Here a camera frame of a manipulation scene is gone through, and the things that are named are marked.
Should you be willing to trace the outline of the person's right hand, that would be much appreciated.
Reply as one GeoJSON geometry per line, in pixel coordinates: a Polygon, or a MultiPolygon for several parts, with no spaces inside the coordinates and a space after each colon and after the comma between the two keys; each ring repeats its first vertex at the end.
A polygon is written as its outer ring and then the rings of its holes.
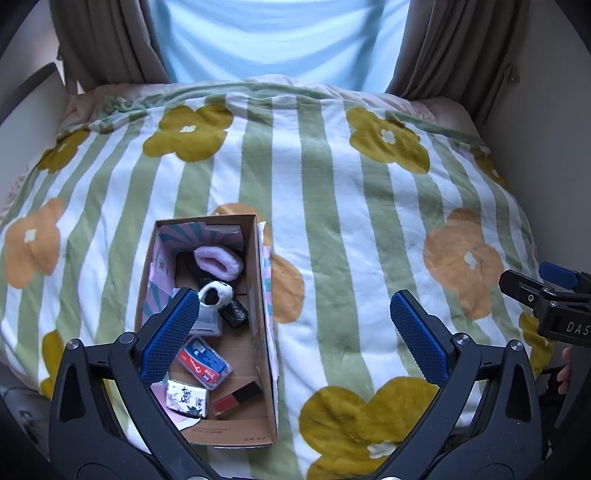
{"type": "Polygon", "coordinates": [[[566,347],[562,350],[561,358],[564,362],[564,365],[557,374],[557,381],[559,383],[558,392],[561,395],[565,395],[568,392],[570,386],[570,377],[572,372],[572,356],[572,346],[566,347]]]}

